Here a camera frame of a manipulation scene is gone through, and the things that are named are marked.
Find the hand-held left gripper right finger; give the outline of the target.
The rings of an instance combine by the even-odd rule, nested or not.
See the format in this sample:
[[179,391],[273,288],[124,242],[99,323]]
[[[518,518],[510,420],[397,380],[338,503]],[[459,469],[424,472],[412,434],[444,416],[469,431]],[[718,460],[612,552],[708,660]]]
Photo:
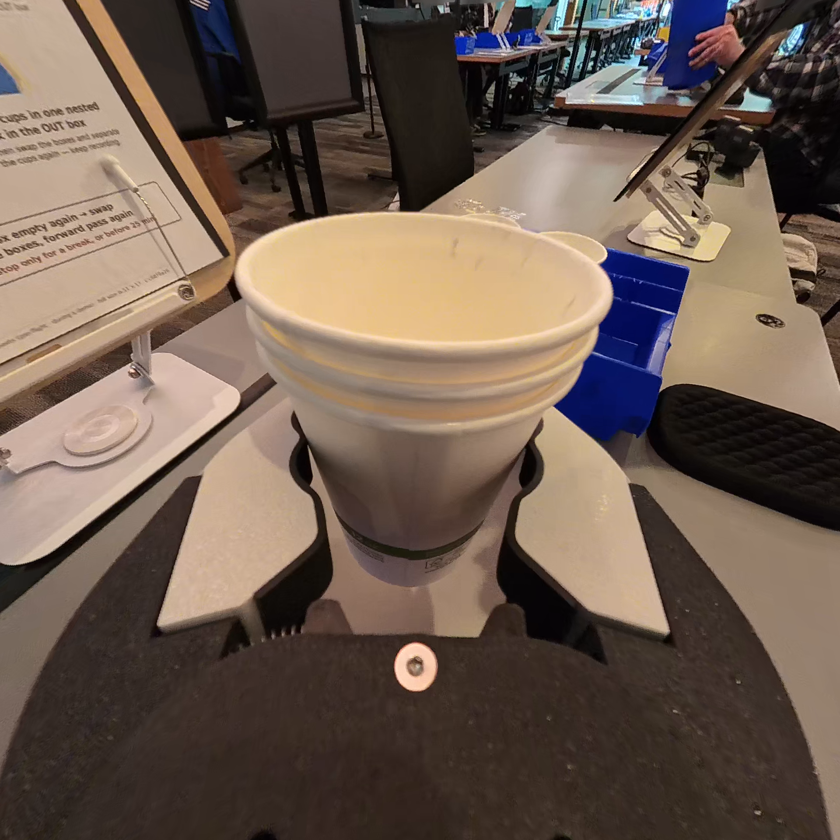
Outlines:
[[555,408],[523,451],[499,551],[499,587],[528,635],[583,644],[598,627],[663,642],[665,607],[630,484]]

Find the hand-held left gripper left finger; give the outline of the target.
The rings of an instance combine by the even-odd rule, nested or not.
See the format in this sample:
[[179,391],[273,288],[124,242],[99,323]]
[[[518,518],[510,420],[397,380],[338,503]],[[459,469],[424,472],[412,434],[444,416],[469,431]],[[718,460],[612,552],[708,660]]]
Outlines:
[[157,627],[233,619],[257,644],[301,630],[332,582],[324,506],[291,403],[259,416],[199,481]]

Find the blue plastic bin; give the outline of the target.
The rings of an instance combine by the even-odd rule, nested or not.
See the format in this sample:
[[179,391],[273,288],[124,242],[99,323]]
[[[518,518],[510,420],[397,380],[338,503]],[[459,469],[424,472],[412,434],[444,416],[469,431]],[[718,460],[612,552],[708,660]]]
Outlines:
[[609,248],[602,267],[613,303],[593,352],[555,408],[603,442],[616,434],[642,436],[662,387],[665,358],[689,269]]

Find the stack of nested white cups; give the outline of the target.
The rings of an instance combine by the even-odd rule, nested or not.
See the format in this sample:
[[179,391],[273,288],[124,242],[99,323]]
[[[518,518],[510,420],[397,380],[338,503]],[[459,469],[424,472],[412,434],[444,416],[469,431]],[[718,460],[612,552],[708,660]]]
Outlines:
[[613,304],[578,248],[435,213],[280,228],[245,249],[235,281],[350,551],[405,586],[466,551]]

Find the white paper cup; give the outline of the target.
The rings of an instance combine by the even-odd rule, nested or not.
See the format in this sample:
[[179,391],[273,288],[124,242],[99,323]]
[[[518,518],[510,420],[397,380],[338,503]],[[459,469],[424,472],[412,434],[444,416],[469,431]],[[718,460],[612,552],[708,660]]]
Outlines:
[[548,231],[541,232],[541,236],[550,239],[555,243],[573,248],[598,265],[602,265],[608,257],[608,252],[604,245],[595,239],[582,234]]

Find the black textured pad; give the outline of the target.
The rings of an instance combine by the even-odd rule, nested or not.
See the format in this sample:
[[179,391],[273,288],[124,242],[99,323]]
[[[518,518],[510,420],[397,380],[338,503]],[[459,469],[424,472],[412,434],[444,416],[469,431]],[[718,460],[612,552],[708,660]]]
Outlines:
[[703,385],[658,396],[647,441],[678,472],[796,520],[839,530],[839,432]]

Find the pale cloth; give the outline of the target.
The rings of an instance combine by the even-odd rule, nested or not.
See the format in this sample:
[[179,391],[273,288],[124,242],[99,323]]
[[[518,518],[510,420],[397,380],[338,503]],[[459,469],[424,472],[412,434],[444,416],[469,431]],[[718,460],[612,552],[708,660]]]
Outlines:
[[794,298],[797,303],[805,304],[812,295],[818,275],[816,247],[798,234],[782,233],[781,238]]

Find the wooden instruction board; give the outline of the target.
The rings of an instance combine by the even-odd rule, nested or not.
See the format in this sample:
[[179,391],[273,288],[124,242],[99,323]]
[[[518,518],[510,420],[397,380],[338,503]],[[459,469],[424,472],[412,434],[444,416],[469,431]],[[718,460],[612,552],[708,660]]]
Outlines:
[[212,298],[227,221],[101,2],[2,2],[2,403]]

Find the wooden desk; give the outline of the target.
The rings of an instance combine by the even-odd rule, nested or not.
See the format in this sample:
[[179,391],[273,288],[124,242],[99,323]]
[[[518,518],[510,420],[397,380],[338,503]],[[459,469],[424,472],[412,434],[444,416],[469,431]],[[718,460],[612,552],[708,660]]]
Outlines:
[[[646,69],[639,66],[609,66],[561,90],[554,107],[573,111],[630,114],[635,117],[683,119],[701,99],[700,90],[680,93],[659,85],[647,85]],[[771,102],[744,93],[740,104],[724,104],[714,119],[733,117],[742,123],[765,126],[771,123]]]

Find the black office chair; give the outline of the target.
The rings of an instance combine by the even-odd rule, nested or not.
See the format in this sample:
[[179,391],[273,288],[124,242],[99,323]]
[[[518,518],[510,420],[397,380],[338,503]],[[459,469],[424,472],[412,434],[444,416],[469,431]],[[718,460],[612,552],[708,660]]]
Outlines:
[[476,171],[454,19],[364,18],[361,28],[400,210],[424,210]]

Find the black framed panel on stand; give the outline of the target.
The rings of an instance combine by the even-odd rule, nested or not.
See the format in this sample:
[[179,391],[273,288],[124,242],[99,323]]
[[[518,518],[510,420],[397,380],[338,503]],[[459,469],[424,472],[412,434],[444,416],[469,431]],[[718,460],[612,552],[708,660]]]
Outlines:
[[183,141],[228,131],[187,1],[103,1],[166,117]]
[[260,127],[302,221],[329,213],[314,123],[365,110],[351,1],[227,1]]

